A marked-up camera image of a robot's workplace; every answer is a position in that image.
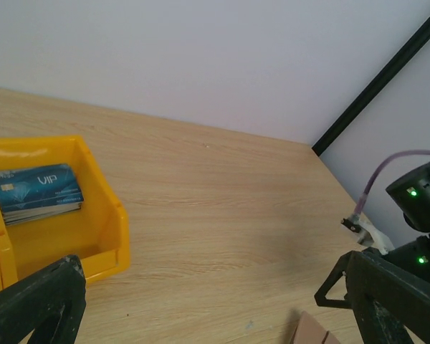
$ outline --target yellow bin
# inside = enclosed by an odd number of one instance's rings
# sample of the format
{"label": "yellow bin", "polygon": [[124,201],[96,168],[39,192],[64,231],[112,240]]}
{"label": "yellow bin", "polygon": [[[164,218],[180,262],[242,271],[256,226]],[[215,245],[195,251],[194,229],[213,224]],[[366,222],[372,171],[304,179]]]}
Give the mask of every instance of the yellow bin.
{"label": "yellow bin", "polygon": [[80,136],[1,138],[0,170],[68,163],[85,201],[79,211],[5,226],[0,212],[0,290],[67,254],[87,283],[130,265],[128,217]]}

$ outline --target white wall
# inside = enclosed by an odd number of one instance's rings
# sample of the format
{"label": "white wall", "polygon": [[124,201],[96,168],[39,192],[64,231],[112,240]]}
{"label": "white wall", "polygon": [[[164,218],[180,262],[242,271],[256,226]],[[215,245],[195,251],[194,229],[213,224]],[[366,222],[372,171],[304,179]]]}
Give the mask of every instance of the white wall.
{"label": "white wall", "polygon": [[430,0],[0,0],[0,87],[314,143]]}
{"label": "white wall", "polygon": [[[430,41],[323,153],[322,159],[357,199],[376,166],[406,149],[430,149]],[[394,244],[419,235],[385,192],[388,184],[430,158],[394,161],[376,181],[365,212]]]}

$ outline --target black pole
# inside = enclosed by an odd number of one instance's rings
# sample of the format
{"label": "black pole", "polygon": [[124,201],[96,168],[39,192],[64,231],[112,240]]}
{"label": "black pole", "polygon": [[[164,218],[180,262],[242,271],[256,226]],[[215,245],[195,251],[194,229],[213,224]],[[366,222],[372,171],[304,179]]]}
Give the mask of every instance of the black pole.
{"label": "black pole", "polygon": [[388,64],[366,86],[341,116],[312,147],[320,156],[328,146],[352,123],[376,95],[398,74],[413,56],[430,40],[430,17],[403,45]]}

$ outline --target tabletop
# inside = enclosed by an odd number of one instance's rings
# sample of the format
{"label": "tabletop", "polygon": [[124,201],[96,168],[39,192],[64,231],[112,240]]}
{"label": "tabletop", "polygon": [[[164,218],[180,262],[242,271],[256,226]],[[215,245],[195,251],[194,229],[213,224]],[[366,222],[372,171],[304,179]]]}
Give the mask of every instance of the tabletop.
{"label": "tabletop", "polygon": [[[307,146],[0,89],[0,137],[80,134],[130,222],[131,266],[87,288],[77,343],[288,343],[357,249],[353,202]],[[343,295],[343,286],[337,290]]]}

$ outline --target cable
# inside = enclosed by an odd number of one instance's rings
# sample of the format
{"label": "cable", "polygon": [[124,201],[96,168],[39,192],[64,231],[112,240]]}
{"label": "cable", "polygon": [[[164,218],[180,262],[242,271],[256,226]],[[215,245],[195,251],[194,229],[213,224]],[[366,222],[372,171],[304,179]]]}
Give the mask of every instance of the cable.
{"label": "cable", "polygon": [[403,150],[401,152],[392,154],[391,156],[387,157],[386,160],[384,160],[374,171],[373,175],[368,180],[368,183],[366,184],[365,190],[361,194],[360,198],[358,199],[357,205],[355,206],[355,209],[353,209],[353,214],[355,218],[359,218],[361,215],[361,212],[363,210],[363,207],[365,206],[366,199],[368,198],[368,194],[370,193],[371,188],[373,187],[374,181],[378,178],[379,173],[393,160],[400,158],[402,156],[430,156],[430,150],[427,149],[413,149],[413,150]]}

